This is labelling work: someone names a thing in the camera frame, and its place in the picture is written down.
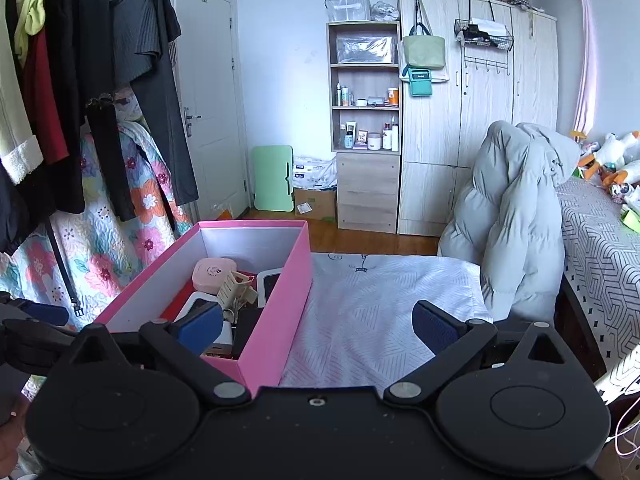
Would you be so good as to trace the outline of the person left hand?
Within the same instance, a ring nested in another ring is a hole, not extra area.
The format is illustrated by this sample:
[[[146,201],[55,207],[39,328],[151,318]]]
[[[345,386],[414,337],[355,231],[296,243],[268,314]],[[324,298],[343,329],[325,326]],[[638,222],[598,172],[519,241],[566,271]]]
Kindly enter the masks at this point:
[[[10,419],[0,430],[0,478],[6,478],[14,471],[18,462],[17,448],[25,437],[25,415],[29,400],[18,395]]]

